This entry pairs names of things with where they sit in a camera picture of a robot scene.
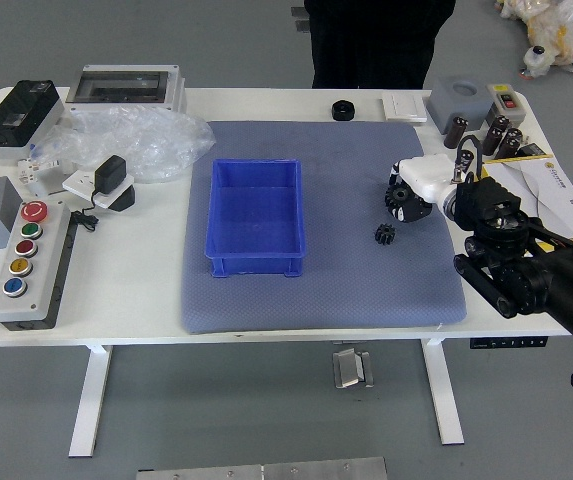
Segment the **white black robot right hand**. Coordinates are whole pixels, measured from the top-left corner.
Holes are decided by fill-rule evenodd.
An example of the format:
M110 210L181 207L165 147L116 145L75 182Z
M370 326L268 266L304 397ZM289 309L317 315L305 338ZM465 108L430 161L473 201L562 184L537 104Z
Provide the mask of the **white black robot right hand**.
M454 162L446 154L400 160L391 169L385 206L398 221L411 223L427 217L434 206L454 219L456 185Z

